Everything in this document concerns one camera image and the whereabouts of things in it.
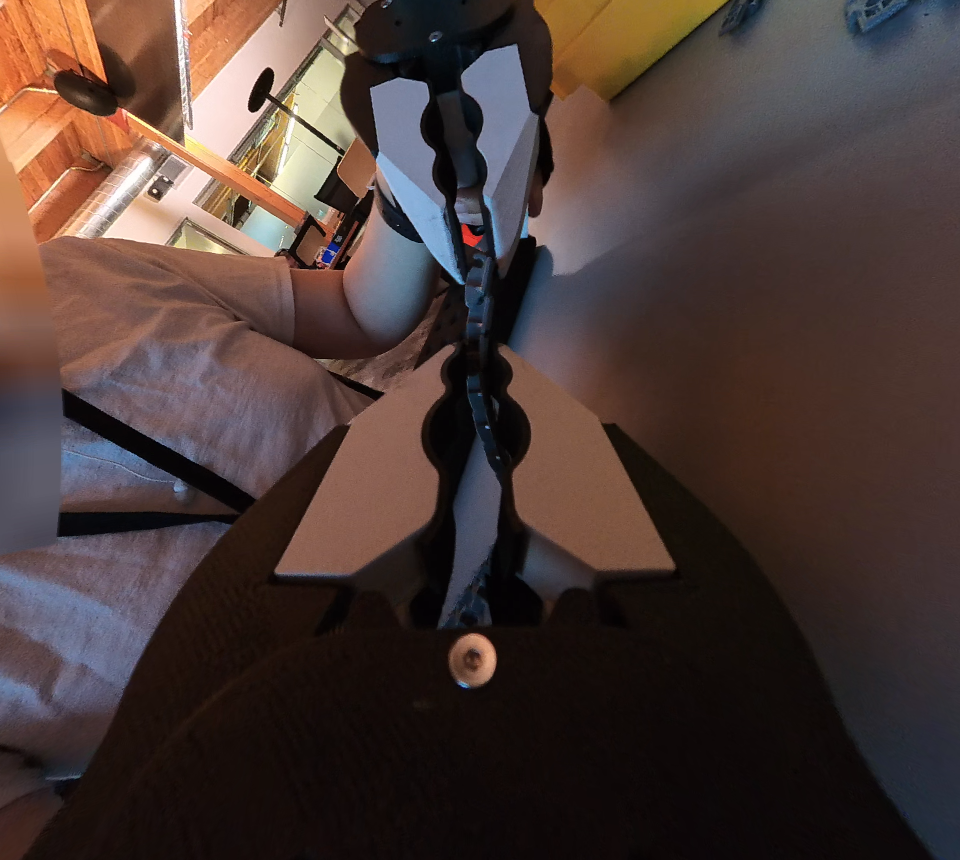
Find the silver duct with grille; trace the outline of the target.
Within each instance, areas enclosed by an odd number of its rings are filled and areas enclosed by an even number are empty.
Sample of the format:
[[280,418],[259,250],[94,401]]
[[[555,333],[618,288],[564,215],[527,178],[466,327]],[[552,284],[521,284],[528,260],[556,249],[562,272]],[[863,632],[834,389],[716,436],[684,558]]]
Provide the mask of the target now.
[[86,198],[57,236],[103,236],[143,191],[163,197],[190,165],[165,147],[139,138],[126,157]]

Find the person's left forearm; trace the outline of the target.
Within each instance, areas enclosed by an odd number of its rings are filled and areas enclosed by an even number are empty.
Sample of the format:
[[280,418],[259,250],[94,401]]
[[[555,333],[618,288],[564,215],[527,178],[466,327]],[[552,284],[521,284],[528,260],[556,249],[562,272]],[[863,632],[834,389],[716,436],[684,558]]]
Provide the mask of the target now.
[[421,322],[439,281],[426,245],[384,221],[373,206],[364,237],[342,271],[291,271],[295,349],[312,358],[373,357]]

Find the tan office chair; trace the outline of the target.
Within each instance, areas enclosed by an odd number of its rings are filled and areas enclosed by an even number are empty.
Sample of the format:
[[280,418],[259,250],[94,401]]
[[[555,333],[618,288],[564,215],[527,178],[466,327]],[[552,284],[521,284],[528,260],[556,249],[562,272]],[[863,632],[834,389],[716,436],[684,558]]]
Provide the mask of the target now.
[[366,147],[360,136],[355,136],[337,165],[337,174],[341,181],[358,198],[375,182],[377,172],[376,159]]

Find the black wrist band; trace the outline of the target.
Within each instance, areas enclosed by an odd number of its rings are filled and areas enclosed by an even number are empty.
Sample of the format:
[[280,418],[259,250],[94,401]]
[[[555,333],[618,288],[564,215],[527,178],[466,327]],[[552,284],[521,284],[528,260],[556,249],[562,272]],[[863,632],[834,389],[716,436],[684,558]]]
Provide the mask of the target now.
[[384,223],[406,240],[422,244],[423,238],[407,214],[386,196],[379,184],[374,187],[373,202]]

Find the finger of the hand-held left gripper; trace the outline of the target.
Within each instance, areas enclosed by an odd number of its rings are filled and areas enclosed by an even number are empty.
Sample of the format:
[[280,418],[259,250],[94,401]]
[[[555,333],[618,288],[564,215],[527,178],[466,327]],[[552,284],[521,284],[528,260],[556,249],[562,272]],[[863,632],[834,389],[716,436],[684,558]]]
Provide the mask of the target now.
[[520,58],[515,44],[486,51],[461,78],[482,113],[476,146],[486,164],[483,193],[499,262],[512,261],[521,238],[539,145],[539,118],[529,105]]
[[378,145],[377,164],[398,205],[426,248],[458,283],[468,267],[463,245],[451,230],[448,201],[434,180],[435,151],[426,143],[422,119],[430,100],[421,81],[393,78],[370,90]]

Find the black perforated chair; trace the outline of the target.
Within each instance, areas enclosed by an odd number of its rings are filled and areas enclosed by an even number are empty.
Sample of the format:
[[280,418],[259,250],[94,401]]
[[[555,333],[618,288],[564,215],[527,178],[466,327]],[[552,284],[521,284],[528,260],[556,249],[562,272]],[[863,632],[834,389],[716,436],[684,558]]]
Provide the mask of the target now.
[[[532,235],[522,238],[509,271],[500,283],[490,334],[498,343],[507,343],[516,323],[537,259],[536,244]],[[453,285],[440,291],[414,334],[401,345],[399,352],[387,356],[383,375],[376,379],[378,389],[387,391],[403,374],[412,372],[439,350],[461,339],[467,320],[463,293],[461,286]]]

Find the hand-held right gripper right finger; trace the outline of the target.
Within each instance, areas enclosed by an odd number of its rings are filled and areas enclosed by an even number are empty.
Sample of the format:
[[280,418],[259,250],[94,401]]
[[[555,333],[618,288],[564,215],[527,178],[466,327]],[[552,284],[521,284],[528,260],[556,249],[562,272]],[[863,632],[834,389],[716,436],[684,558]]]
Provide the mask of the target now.
[[675,563],[598,418],[506,346],[507,393],[525,415],[493,555],[493,622],[537,624],[569,589],[671,576]]

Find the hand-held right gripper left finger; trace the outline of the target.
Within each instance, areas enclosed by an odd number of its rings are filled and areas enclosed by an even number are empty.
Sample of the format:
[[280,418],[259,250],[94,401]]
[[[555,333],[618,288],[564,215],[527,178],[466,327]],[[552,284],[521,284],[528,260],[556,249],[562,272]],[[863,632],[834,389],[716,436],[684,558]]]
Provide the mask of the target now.
[[435,624],[453,559],[461,362],[449,345],[358,415],[275,575],[374,590]]

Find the grey desk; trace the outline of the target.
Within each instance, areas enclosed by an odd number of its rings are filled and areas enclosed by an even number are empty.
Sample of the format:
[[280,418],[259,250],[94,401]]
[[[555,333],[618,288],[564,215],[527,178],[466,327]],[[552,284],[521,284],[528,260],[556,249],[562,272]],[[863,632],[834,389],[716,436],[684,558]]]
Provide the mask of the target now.
[[709,506],[958,858],[958,0],[715,14],[549,112],[517,350]]

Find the black ceiling pole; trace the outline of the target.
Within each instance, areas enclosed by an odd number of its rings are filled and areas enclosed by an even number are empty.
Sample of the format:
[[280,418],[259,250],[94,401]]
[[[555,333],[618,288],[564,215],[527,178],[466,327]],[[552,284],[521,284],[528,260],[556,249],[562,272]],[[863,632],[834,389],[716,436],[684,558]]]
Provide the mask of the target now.
[[304,127],[306,131],[310,132],[311,134],[314,134],[316,137],[318,137],[319,140],[323,141],[325,144],[333,148],[340,156],[343,156],[346,153],[346,150],[343,147],[338,145],[326,134],[322,133],[313,125],[309,124],[307,121],[301,118],[297,113],[294,112],[294,110],[289,108],[280,99],[273,96],[271,91],[273,88],[272,85],[274,84],[273,82],[275,79],[274,77],[275,77],[274,71],[270,67],[266,67],[261,71],[261,73],[259,74],[258,78],[254,82],[250,90],[250,93],[248,95],[249,97],[247,99],[248,101],[246,105],[247,110],[249,112],[258,112],[258,110],[260,110],[265,103],[269,102],[273,107],[286,113],[288,117],[292,119],[295,123],[298,123],[302,127]]

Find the black dome ceiling fixture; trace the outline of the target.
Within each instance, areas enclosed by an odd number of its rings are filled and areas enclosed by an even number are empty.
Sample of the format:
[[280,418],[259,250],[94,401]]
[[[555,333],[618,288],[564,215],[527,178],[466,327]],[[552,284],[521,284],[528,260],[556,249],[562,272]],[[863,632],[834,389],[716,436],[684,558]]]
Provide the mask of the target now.
[[119,102],[110,86],[90,79],[74,70],[58,70],[53,77],[54,89],[68,104],[97,117],[111,117]]

